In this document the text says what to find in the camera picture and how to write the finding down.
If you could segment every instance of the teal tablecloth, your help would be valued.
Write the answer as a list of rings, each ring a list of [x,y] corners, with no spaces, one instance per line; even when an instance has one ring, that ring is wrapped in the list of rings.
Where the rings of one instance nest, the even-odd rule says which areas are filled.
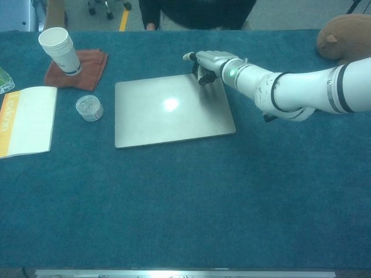
[[[60,89],[50,152],[0,160],[0,266],[38,268],[370,268],[370,113],[264,123],[227,88],[231,136],[114,146],[114,85],[187,74],[181,58],[226,50],[272,71],[332,67],[318,31],[76,32],[109,53],[85,122]],[[0,34],[16,89],[43,85],[37,33]]]

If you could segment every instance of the person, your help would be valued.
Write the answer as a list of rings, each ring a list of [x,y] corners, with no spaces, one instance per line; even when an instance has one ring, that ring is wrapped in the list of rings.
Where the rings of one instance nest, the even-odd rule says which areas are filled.
[[[188,29],[240,30],[255,2],[256,0],[139,0],[139,5],[146,30],[165,30],[163,25],[168,21],[167,18]]]

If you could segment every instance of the brown plush toy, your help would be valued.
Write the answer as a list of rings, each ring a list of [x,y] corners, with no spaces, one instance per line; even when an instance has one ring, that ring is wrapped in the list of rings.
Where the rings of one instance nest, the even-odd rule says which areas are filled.
[[[371,16],[347,14],[337,16],[317,37],[319,54],[346,64],[371,57]]]

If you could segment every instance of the book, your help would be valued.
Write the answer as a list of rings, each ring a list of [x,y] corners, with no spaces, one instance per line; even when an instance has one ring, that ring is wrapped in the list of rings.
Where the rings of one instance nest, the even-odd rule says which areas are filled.
[[[0,158],[50,151],[56,100],[55,87],[5,94],[0,110]]]

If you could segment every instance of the paper cup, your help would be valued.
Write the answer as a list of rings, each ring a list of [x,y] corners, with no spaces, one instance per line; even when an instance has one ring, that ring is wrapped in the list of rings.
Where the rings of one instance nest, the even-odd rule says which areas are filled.
[[[66,29],[55,27],[45,30],[39,36],[39,43],[66,75],[81,72],[81,63]]]

